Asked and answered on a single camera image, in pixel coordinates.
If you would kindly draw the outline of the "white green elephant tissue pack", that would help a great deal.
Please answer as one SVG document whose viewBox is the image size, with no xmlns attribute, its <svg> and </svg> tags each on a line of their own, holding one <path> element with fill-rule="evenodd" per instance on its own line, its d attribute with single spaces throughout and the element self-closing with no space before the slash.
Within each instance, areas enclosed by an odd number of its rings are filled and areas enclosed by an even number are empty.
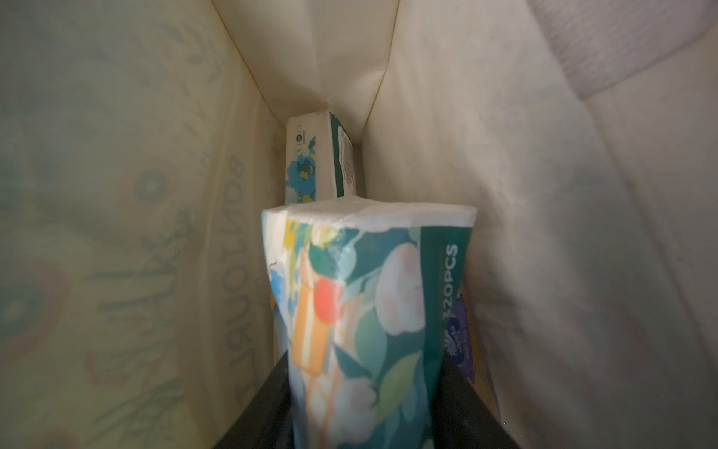
<svg viewBox="0 0 718 449">
<path fill-rule="evenodd" d="M 298 448 L 431 448 L 473 207 L 338 198 L 269 209 Z"/>
</svg>

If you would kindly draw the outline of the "purple tissue pack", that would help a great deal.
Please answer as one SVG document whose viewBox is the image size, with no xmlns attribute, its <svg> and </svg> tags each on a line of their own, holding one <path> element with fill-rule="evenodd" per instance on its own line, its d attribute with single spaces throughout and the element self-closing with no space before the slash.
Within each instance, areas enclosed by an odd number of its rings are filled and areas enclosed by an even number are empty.
<svg viewBox="0 0 718 449">
<path fill-rule="evenodd" d="M 482 344 L 473 323 L 467 288 L 462 286 L 452 305 L 444 332 L 445 351 L 472 385 L 491 415 L 499 418 L 495 389 L 482 356 Z"/>
</svg>

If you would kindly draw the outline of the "white colourful tissue pack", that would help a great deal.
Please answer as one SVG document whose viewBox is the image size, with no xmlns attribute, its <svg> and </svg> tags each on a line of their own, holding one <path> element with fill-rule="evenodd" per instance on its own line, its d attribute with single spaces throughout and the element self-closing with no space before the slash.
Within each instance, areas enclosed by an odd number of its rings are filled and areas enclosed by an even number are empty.
<svg viewBox="0 0 718 449">
<path fill-rule="evenodd" d="M 289 119 L 286 127 L 285 203 L 356 196 L 353 144 L 338 117 L 321 110 Z"/>
</svg>

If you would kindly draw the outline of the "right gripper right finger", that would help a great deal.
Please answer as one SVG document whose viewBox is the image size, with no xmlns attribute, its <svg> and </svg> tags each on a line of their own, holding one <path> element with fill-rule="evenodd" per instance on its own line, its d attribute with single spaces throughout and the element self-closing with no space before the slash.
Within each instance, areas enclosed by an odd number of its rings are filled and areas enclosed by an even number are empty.
<svg viewBox="0 0 718 449">
<path fill-rule="evenodd" d="M 431 415 L 437 449 L 519 448 L 448 355 L 441 363 Z"/>
</svg>

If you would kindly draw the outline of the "cream canvas tote bag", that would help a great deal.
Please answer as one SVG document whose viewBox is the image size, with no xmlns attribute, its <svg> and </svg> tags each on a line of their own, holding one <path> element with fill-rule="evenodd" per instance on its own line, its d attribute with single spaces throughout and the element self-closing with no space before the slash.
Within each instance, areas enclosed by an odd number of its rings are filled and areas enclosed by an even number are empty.
<svg viewBox="0 0 718 449">
<path fill-rule="evenodd" d="M 479 400 L 519 445 L 716 447 L 714 1 L 3 2 L 3 447 L 230 429 L 317 110 L 364 196 L 477 209 Z"/>
</svg>

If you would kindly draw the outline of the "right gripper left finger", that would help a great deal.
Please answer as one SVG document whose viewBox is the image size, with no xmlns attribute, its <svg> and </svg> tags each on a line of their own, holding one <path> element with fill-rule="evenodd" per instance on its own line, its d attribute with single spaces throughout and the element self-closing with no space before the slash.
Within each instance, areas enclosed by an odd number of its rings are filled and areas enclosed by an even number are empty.
<svg viewBox="0 0 718 449">
<path fill-rule="evenodd" d="M 271 370 L 239 419 L 214 449 L 291 449 L 295 447 L 288 353 Z"/>
</svg>

